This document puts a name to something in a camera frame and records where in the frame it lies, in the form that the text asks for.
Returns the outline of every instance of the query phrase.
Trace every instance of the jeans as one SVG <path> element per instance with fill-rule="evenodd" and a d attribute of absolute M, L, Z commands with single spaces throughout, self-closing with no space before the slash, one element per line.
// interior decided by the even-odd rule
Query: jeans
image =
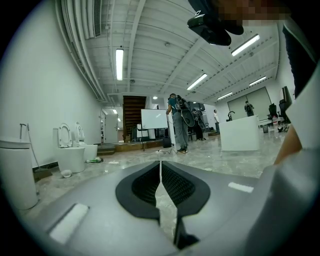
<path fill-rule="evenodd" d="M 181 113 L 176 112 L 173 114 L 173 126 L 175 129 L 176 139 L 182 149 L 188 147 L 188 126 L 181 116 Z"/>
<path fill-rule="evenodd" d="M 220 133 L 220 127 L 219 127 L 219 123 L 218 122 L 215 123 L 215 129 L 216 129 L 216 132 L 219 134 Z"/>

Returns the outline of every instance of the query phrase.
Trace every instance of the mesh grille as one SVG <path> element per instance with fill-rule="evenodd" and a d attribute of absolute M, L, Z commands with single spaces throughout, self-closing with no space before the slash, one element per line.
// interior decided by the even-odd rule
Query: mesh grille
<path fill-rule="evenodd" d="M 94 37 L 101 35 L 101 0 L 94 0 L 93 6 Z"/>
<path fill-rule="evenodd" d="M 190 181 L 165 165 L 162 165 L 162 183 L 175 206 L 195 192 L 195 186 Z"/>
<path fill-rule="evenodd" d="M 132 183 L 133 193 L 148 204 L 156 206 L 156 190 L 160 183 L 159 166 L 149 170 Z"/>

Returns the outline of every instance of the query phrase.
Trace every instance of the white stand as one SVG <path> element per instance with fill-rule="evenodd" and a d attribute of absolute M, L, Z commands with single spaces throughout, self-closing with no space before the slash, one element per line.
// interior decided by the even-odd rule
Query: white stand
<path fill-rule="evenodd" d="M 219 126 L 223 151 L 256 151 L 260 149 L 259 122 L 256 115 L 222 122 Z"/>

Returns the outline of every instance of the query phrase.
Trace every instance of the white toilet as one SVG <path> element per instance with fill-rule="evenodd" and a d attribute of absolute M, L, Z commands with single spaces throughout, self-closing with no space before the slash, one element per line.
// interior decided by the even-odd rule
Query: white toilet
<path fill-rule="evenodd" d="M 53 129 L 53 147 L 60 171 L 81 173 L 85 170 L 85 148 L 72 147 L 71 131 L 67 124 L 62 123 L 59 128 Z"/>
<path fill-rule="evenodd" d="M 97 157 L 98 145 L 87 145 L 85 143 L 85 133 L 79 122 L 75 123 L 75 140 L 73 141 L 73 147 L 82 147 L 84 149 L 83 160 L 93 160 Z"/>

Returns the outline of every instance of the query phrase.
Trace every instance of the fluorescent light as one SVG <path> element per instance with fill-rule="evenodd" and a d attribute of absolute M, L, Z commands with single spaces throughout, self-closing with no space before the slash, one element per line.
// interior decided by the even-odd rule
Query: fluorescent light
<path fill-rule="evenodd" d="M 255 85 L 255 84 L 259 83 L 260 81 L 265 80 L 266 78 L 267 78 L 267 77 L 266 77 L 266 76 L 264 76 L 264 77 L 262 77 L 262 78 L 258 79 L 257 81 L 254 81 L 254 82 L 250 83 L 250 84 L 249 84 L 249 86 L 253 86 L 253 85 Z"/>
<path fill-rule="evenodd" d="M 116 79 L 123 80 L 124 50 L 117 49 L 115 51 Z"/>
<path fill-rule="evenodd" d="M 221 99 L 223 99 L 223 98 L 225 98 L 225 97 L 227 97 L 227 96 L 229 96 L 229 95 L 231 95 L 231 94 L 233 94 L 233 92 L 229 92 L 228 94 L 223 95 L 223 96 L 221 96 L 220 98 L 217 98 L 217 100 L 221 100 Z"/>
<path fill-rule="evenodd" d="M 236 56 L 238 53 L 242 52 L 244 49 L 252 45 L 254 42 L 258 41 L 260 39 L 260 36 L 256 34 L 254 37 L 240 45 L 237 49 L 231 52 L 232 56 Z"/>
<path fill-rule="evenodd" d="M 205 79 L 208 75 L 204 73 L 200 78 L 197 79 L 193 84 L 191 84 L 187 90 L 191 90 L 193 87 L 195 87 L 197 84 L 199 84 L 203 79 Z"/>

